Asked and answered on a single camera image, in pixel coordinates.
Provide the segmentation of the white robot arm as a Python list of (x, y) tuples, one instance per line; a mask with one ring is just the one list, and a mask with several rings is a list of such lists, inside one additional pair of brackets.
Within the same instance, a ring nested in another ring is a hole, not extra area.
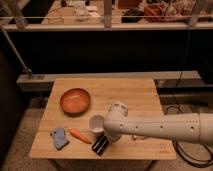
[(126, 134), (213, 145), (212, 113), (130, 117), (126, 105), (114, 103), (104, 118), (103, 128), (111, 142)]

